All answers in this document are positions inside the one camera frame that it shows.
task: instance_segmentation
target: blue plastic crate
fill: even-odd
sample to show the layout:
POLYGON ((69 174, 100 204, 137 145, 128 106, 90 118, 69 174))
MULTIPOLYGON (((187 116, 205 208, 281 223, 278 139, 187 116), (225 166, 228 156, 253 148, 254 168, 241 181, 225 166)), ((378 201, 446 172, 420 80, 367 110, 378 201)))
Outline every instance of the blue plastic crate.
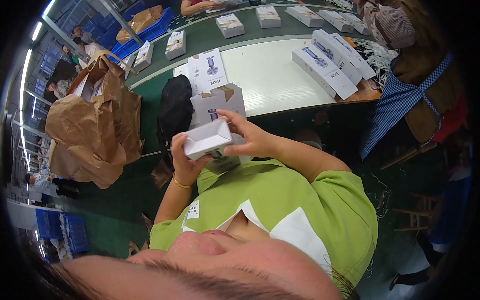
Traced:
MULTIPOLYGON (((149 28, 139 33, 138 36, 144 42, 153 41, 157 37, 167 32, 168 25, 170 25, 170 22, 173 20, 173 17, 175 17, 175 14, 170 9, 170 7, 166 8, 160 20, 158 20, 158 22, 156 22, 149 28)), ((124 59, 130 54, 132 54, 135 50, 138 50, 139 48, 140 48, 140 45, 138 45, 137 42, 135 42, 135 40, 131 38, 128 42, 126 42, 123 45, 120 45, 120 43, 117 43, 115 47, 113 47, 112 53, 117 55, 121 59, 124 59)), ((108 57, 108 58, 113 62, 118 63, 118 60, 114 59, 113 57, 108 57)))
POLYGON ((41 238, 63 239, 60 228, 60 212, 37 208, 35 214, 41 238))
POLYGON ((112 27, 114 24, 118 24, 118 26, 120 26, 121 28, 121 25, 120 23, 118 23, 117 20, 115 20, 115 18, 112 16, 112 14, 109 14, 108 16, 105 17, 105 19, 103 20, 103 22, 100 24, 103 28, 105 28, 106 30, 110 29, 110 27, 112 27))
POLYGON ((62 214, 62 217, 67 231, 68 244, 72 252, 90 251, 84 220, 69 213, 62 214))

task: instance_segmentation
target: fluorescent light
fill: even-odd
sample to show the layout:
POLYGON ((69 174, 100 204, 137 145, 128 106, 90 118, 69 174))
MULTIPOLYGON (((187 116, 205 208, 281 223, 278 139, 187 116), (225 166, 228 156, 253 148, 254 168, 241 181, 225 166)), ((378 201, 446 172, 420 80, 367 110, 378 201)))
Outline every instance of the fluorescent light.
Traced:
POLYGON ((55 0, 52 0, 52 1, 48 4, 47 8, 45 8, 45 11, 43 12, 44 15, 47 15, 47 14, 48 14, 48 12, 50 11, 50 9, 51 9, 52 6, 53 6, 53 3, 55 3, 55 0))
POLYGON ((42 22, 38 22, 36 25, 35 31, 33 32, 32 41, 35 41, 38 37, 38 33, 40 33, 40 28, 42 28, 42 22))
POLYGON ((33 101, 32 118, 33 118, 33 115, 35 114, 35 106, 36 106, 36 97, 35 97, 35 100, 33 101))
POLYGON ((25 80, 27 78, 28 63, 30 62, 31 56, 32 50, 29 49, 27 52, 27 56, 25 57, 24 71, 22 73, 22 81, 20 83, 20 98, 18 100, 18 108, 20 109, 20 112, 24 109, 25 80))

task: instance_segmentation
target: white box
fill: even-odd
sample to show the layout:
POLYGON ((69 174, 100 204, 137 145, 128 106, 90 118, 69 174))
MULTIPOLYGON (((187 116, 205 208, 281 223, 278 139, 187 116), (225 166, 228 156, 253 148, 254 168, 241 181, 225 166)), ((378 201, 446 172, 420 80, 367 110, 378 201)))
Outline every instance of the white box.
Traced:
POLYGON ((188 58, 188 79, 193 96, 228 83, 218 48, 188 58))
POLYGON ((324 90, 343 100, 358 91, 357 87, 319 49, 305 45, 292 52, 292 60, 304 69, 324 90))
POLYGON ((347 21, 353 24, 353 27, 355 27, 355 30, 360 32, 362 35, 369 36, 370 32, 368 31, 368 26, 359 18, 357 18, 356 15, 348 12, 339 12, 339 15, 344 17, 347 21))
POLYGON ((198 160, 204 155, 211 155, 213 160, 205 166, 214 174, 222 174, 240 165, 238 156, 226 156, 225 147, 234 144, 233 137, 225 120, 210 122, 187 132, 185 156, 198 160))
POLYGON ((336 29, 340 32, 349 32, 352 33, 354 26, 352 23, 347 21, 344 17, 339 15, 337 12, 334 11, 324 11, 319 10, 318 14, 324 18, 327 22, 333 25, 336 29))
POLYGON ((356 86, 362 79, 362 75, 355 66, 342 54, 343 45, 335 41, 324 30, 315 30, 312 33, 312 45, 325 54, 356 86))
POLYGON ((87 102, 92 102, 93 84, 88 81, 88 75, 80 82, 80 84, 73 90, 72 94, 79 96, 87 102))
POLYGON ((186 37, 187 35, 185 34, 185 30, 180 32, 172 32, 168 38, 167 48, 165 49, 165 56, 169 60, 173 60, 178 56, 187 53, 186 37))
POLYGON ((243 27, 243 24, 236 17, 236 15, 232 13, 216 18, 215 21, 224 38, 245 34, 245 27, 243 27))
MULTIPOLYGON (((133 62, 135 61, 135 57, 136 55, 135 54, 132 54, 130 55, 129 57, 127 57, 126 59, 124 59, 123 61, 129 65, 130 67, 133 66, 133 62)), ((128 78, 128 74, 130 74, 130 69, 127 68, 127 66, 125 66, 123 63, 120 63, 120 67, 125 71, 125 80, 127 80, 128 78)))
POLYGON ((140 47, 140 50, 137 54, 137 59, 135 60, 135 71, 140 72, 145 69, 152 63, 152 54, 153 54, 153 44, 150 44, 148 41, 145 42, 143 46, 140 47))
POLYGON ((245 119, 245 104, 241 88, 235 84, 227 84, 212 89, 210 93, 204 93, 191 98, 195 113, 198 115, 200 125, 205 125, 219 118, 217 109, 225 109, 238 113, 245 119))
POLYGON ((322 27, 324 19, 305 6, 289 6, 285 11, 308 27, 322 27))
POLYGON ((342 44, 345 48, 344 54, 348 56, 348 60, 359 70, 363 79, 368 80, 375 77, 377 73, 370 67, 370 65, 363 59, 363 57, 339 34, 331 34, 338 43, 342 44))
POLYGON ((257 7, 255 9, 261 28, 278 28, 282 20, 273 6, 257 7))

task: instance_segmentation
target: flattened cardboard box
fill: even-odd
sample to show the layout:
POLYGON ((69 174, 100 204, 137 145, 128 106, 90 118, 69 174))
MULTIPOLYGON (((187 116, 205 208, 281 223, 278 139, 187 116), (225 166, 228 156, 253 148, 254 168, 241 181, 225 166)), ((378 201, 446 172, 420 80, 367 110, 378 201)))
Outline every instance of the flattened cardboard box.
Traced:
POLYGON ((240 165, 238 156, 226 156, 225 147, 234 144, 233 137, 225 120, 210 122, 187 132, 184 146, 185 155, 198 160, 204 155, 211 155, 213 160, 205 166, 214 174, 222 174, 240 165))
POLYGON ((218 48, 188 58, 188 79, 193 96, 228 83, 218 48))
POLYGON ((325 54, 356 86, 362 79, 357 68, 342 54, 343 45, 335 41, 323 29, 312 33, 312 45, 325 54))
POLYGON ((232 13, 216 18, 215 22, 224 38, 245 34, 245 27, 243 27, 242 22, 232 13))
POLYGON ((338 94, 345 100, 358 91, 350 79, 323 52, 311 45, 293 50, 292 60, 332 98, 338 94))
POLYGON ((360 34, 369 36, 370 32, 368 31, 368 26, 359 18, 357 18, 356 15, 348 12, 339 12, 339 15, 344 17, 347 21, 353 24, 353 27, 355 27, 355 30, 360 32, 360 34))
POLYGON ((255 9, 261 28, 279 28, 282 20, 273 6, 257 7, 255 9))
POLYGON ((185 53, 187 53, 187 38, 185 30, 180 32, 173 32, 168 38, 167 48, 165 49, 165 56, 169 60, 173 60, 185 53))
POLYGON ((368 80, 377 75, 363 57, 341 35, 334 33, 330 36, 343 45, 344 49, 340 47, 343 54, 345 54, 348 57, 348 60, 355 66, 355 68, 357 68, 363 79, 368 80))
POLYGON ((337 12, 334 11, 324 11, 319 10, 318 14, 324 18, 327 22, 333 25, 336 29, 340 32, 353 32, 353 24, 347 21, 344 17, 339 15, 337 12))
POLYGON ((319 15, 305 6, 289 6, 285 12, 308 27, 322 27, 325 22, 319 15))

